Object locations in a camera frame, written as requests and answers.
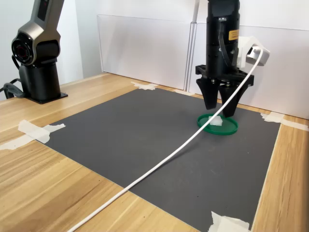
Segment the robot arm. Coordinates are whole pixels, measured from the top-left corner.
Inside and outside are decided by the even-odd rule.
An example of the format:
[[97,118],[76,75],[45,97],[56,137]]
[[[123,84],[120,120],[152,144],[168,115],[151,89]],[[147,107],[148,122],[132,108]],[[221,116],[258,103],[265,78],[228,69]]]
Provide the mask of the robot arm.
[[12,42],[12,51],[22,65],[55,61],[60,54],[57,26],[64,0],[35,0],[31,19]]
[[[254,46],[264,50],[259,65],[264,65],[269,57],[269,51],[257,39],[239,37],[239,9],[239,0],[208,0],[206,65],[196,66],[196,74],[202,75],[197,84],[208,110],[216,107],[218,92],[224,104],[245,79],[247,73],[239,67],[257,60],[260,49]],[[253,81],[251,75],[223,110],[225,117],[234,115],[241,96],[253,86]]]
[[60,92],[56,69],[60,54],[57,26],[63,3],[64,0],[34,1],[30,21],[18,30],[12,42],[13,61],[21,63],[17,68],[24,94],[10,85],[4,89],[6,96],[22,96],[40,104],[67,96]]

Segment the wooden table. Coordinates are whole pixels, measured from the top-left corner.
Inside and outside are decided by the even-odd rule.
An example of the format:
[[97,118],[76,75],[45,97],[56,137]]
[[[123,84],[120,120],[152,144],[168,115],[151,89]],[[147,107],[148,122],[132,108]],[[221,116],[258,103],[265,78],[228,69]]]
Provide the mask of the wooden table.
[[[23,135],[22,120],[56,122],[137,89],[143,81],[103,74],[65,84],[69,97],[39,105],[27,99],[0,101],[0,144]],[[173,91],[169,87],[158,88]],[[268,114],[269,111],[239,105]],[[307,124],[293,116],[285,119]],[[281,125],[253,223],[255,232],[309,231],[309,132]],[[65,231],[122,188],[45,145],[32,141],[0,151],[0,231]],[[127,192],[80,231],[195,231]]]

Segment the white tape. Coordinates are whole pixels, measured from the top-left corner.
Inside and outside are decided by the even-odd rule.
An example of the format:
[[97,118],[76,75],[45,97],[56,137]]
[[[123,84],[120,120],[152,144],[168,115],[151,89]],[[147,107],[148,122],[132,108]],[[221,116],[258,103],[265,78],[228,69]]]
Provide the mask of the white tape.
[[213,224],[208,232],[249,232],[249,223],[211,212]]
[[283,114],[279,114],[279,113],[276,113],[276,112],[270,112],[269,115],[261,113],[261,116],[264,119],[264,121],[266,121],[266,122],[277,122],[277,123],[281,123],[281,124],[288,126],[288,127],[293,127],[293,128],[297,128],[297,129],[300,129],[300,130],[309,131],[309,127],[307,125],[286,120],[286,119],[283,118],[284,117]]
[[8,149],[8,150],[15,150],[27,143],[30,143],[33,140],[38,140],[41,143],[47,143],[49,141],[49,134],[64,128],[64,124],[51,126],[47,125],[43,128],[33,125],[32,123],[22,120],[19,122],[18,130],[25,133],[25,135],[20,136],[17,139],[13,139],[5,144],[0,145],[0,150]]
[[0,150],[15,150],[16,148],[19,148],[23,145],[26,145],[27,143],[30,143],[34,138],[30,137],[27,134],[24,134],[23,136],[20,136],[17,139],[13,139],[5,144],[0,145]]
[[139,83],[135,83],[135,82],[132,82],[131,83],[134,84],[134,86],[136,87],[139,87],[139,89],[144,89],[144,90],[155,90],[155,87],[158,86],[156,84],[148,84],[148,85],[142,85],[142,84],[139,84]]
[[187,96],[192,96],[192,95],[194,95],[194,93],[189,93],[189,92],[187,92],[187,91],[183,91],[183,90],[179,90],[179,89],[174,90],[174,92],[180,93],[180,94],[183,94],[183,95],[187,95]]
[[22,120],[19,123],[18,130],[44,144],[49,140],[50,132],[48,130],[38,127],[26,120]]

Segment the gray mat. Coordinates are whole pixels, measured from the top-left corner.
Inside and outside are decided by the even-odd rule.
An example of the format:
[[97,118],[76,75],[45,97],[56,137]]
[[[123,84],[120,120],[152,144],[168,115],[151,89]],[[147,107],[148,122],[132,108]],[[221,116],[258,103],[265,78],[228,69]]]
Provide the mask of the gray mat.
[[[205,113],[201,99],[137,89],[54,123],[66,127],[46,145],[126,187],[194,134]],[[201,231],[211,211],[252,225],[280,124],[243,109],[233,118],[237,133],[202,132],[131,191]]]

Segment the white cable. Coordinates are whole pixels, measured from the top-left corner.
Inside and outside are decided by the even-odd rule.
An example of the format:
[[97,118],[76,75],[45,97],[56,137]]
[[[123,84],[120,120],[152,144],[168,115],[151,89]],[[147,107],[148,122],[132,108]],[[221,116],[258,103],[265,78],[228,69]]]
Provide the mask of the white cable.
[[141,180],[143,180],[144,178],[146,178],[148,175],[150,175],[153,171],[155,171],[157,168],[159,168],[162,164],[164,164],[166,161],[168,161],[170,158],[172,158],[175,154],[177,154],[177,152],[179,152],[181,149],[183,149],[189,142],[191,142],[191,140],[193,140],[225,107],[226,105],[233,99],[233,97],[237,94],[237,92],[240,90],[240,88],[245,84],[245,82],[248,80],[248,78],[250,77],[250,75],[252,74],[252,72],[254,71],[255,67],[257,66],[257,64],[260,62],[260,59],[262,57],[263,54],[263,49],[261,49],[261,53],[258,57],[258,59],[256,60],[256,63],[253,65],[252,69],[250,70],[250,72],[248,73],[248,75],[245,77],[245,79],[243,79],[243,81],[241,82],[241,84],[238,86],[238,88],[235,90],[235,92],[231,95],[231,97],[226,101],[226,103],[194,134],[192,135],[183,145],[181,145],[177,150],[175,150],[172,154],[170,154],[169,156],[167,156],[164,160],[162,160],[161,162],[159,162],[155,167],[153,167],[152,169],[150,169],[148,172],[146,172],[144,175],[142,175],[140,178],[138,178],[137,180],[135,180],[134,182],[132,182],[131,184],[129,184],[126,188],[124,188],[123,190],[121,190],[119,193],[117,193],[115,196],[113,196],[112,198],[110,198],[106,203],[104,203],[103,205],[101,205],[98,209],[96,209],[94,212],[92,212],[91,214],[89,214],[87,217],[85,217],[83,220],[81,220],[79,223],[77,223],[75,226],[73,226],[71,229],[68,230],[68,232],[73,232],[75,231],[77,228],[81,227],[82,225],[84,225],[86,222],[88,222],[91,218],[93,218],[96,214],[98,214],[101,210],[103,210],[104,208],[106,208],[108,205],[110,205],[113,201],[115,201],[118,197],[120,197],[122,194],[124,194],[125,192],[127,192],[130,188],[132,188],[134,185],[136,185],[138,182],[140,182]]

